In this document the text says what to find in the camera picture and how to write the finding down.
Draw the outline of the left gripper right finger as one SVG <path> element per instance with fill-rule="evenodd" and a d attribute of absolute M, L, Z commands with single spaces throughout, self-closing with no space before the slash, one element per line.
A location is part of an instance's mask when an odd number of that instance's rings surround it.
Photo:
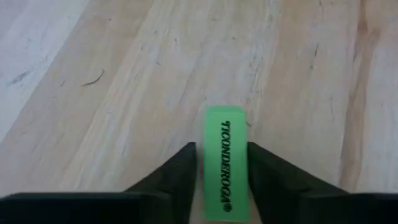
<path fill-rule="evenodd" d="M 262 224 L 398 224 L 398 194 L 349 193 L 254 142 L 248 177 Z"/>

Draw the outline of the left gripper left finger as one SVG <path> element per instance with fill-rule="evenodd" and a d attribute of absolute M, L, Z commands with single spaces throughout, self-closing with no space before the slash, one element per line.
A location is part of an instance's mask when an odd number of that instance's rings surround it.
<path fill-rule="evenodd" d="M 120 192 L 24 192 L 0 197 L 0 224 L 189 224 L 197 150 L 187 143 Z"/>

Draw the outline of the green Ticonderoga eraser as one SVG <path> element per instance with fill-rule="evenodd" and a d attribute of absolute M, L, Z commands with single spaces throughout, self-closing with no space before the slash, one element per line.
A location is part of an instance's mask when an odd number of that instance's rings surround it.
<path fill-rule="evenodd" d="M 249 220 L 247 127 L 238 106 L 211 106 L 203 133 L 205 218 L 221 222 Z"/>

